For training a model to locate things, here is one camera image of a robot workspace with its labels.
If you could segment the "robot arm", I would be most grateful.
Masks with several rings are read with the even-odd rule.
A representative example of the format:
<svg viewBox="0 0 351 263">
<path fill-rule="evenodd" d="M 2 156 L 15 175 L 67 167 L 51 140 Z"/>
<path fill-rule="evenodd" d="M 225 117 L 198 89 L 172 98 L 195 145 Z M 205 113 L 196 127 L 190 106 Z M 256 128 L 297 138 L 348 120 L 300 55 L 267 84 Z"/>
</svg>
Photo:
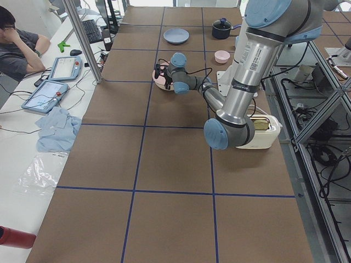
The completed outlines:
<svg viewBox="0 0 351 263">
<path fill-rule="evenodd" d="M 197 90 L 215 112 L 203 132 L 207 144 L 216 150 L 248 144 L 254 125 L 246 112 L 258 91 L 265 71 L 269 70 L 276 47 L 303 43 L 318 38 L 325 10 L 334 10 L 339 1 L 248 1 L 239 42 L 244 44 L 241 59 L 223 96 L 207 77 L 190 76 L 186 56 L 175 53 L 168 65 L 155 65 L 155 77 L 164 76 L 165 87 L 176 94 Z"/>
</svg>

